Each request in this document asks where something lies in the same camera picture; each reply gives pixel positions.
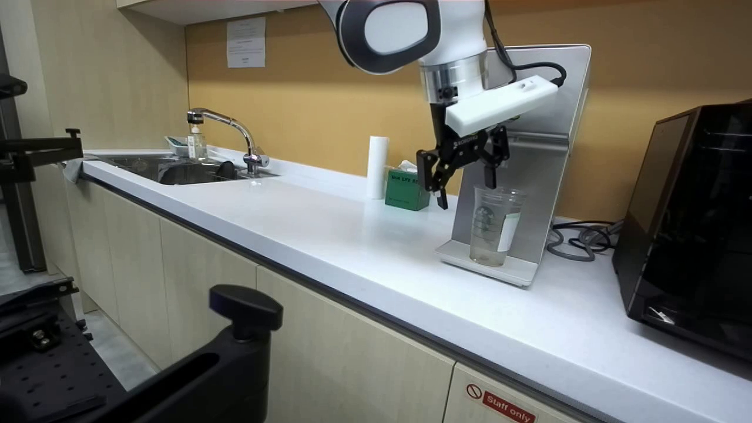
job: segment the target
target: sink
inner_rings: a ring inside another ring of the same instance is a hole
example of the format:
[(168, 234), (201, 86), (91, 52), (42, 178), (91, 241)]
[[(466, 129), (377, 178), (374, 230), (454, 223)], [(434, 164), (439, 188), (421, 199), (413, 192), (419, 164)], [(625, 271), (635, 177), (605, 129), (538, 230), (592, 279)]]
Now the sink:
[(164, 185), (191, 185), (191, 183), (216, 183), (232, 178), (265, 178), (276, 177), (269, 169), (248, 171), (235, 167), (230, 159), (178, 159), (175, 154), (98, 154), (98, 163), (127, 169), (143, 178), (164, 183)]

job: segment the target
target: metal rack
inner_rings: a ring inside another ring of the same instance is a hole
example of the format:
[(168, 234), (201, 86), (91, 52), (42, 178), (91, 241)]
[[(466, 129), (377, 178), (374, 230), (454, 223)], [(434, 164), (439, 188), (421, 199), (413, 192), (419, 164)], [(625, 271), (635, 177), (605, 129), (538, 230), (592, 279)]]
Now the metal rack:
[[(470, 164), (464, 174), (458, 210), (452, 240), (437, 250), (437, 255), (450, 264), (479, 273), (507, 285), (531, 287), (544, 261), (550, 221), (554, 217), (564, 169), (573, 149), (581, 111), (588, 98), (591, 44), (531, 44), (513, 46), (514, 64), (554, 60), (567, 67), (567, 84), (547, 106), (526, 112), (507, 124), (511, 159), (507, 169), (498, 169), (498, 181), (526, 192), (524, 211), (514, 234), (514, 245), (500, 268), (490, 268), (470, 261), (470, 221), (474, 188), (484, 185), (484, 167)], [(487, 86), (498, 86), (511, 80), (500, 67), (495, 52), (484, 58)], [(526, 75), (554, 78), (554, 70), (537, 67)]]

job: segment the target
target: faucet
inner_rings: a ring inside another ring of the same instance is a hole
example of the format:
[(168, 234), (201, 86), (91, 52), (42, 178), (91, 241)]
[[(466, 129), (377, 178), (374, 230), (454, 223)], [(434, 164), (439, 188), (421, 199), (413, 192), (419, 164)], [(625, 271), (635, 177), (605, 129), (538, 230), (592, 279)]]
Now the faucet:
[(245, 140), (245, 154), (243, 154), (243, 163), (248, 164), (249, 171), (253, 171), (256, 167), (269, 167), (269, 157), (262, 153), (259, 146), (253, 146), (253, 137), (252, 132), (237, 122), (235, 117), (230, 116), (221, 116), (216, 111), (210, 111), (210, 107), (188, 107), (188, 124), (203, 124), (206, 119), (213, 119), (213, 122), (221, 122), (221, 124), (229, 124), (232, 129), (237, 129), (243, 133), (243, 140)]

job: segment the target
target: glass cup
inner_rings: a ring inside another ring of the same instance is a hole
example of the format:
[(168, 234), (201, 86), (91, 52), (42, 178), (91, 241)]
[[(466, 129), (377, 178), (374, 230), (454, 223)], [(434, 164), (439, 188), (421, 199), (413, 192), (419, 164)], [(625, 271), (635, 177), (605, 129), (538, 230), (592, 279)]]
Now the glass cup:
[(523, 217), (523, 190), (474, 188), (470, 261), (498, 268), (507, 258)]

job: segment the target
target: paper towel roll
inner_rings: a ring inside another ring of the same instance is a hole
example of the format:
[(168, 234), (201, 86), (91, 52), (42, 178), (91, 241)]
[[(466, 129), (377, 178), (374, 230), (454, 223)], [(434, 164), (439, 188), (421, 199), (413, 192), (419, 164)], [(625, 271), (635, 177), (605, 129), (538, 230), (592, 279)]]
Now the paper towel roll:
[(386, 177), (386, 154), (391, 149), (387, 137), (371, 137), (370, 139), (370, 169), (367, 169), (367, 199), (384, 197), (384, 177)]

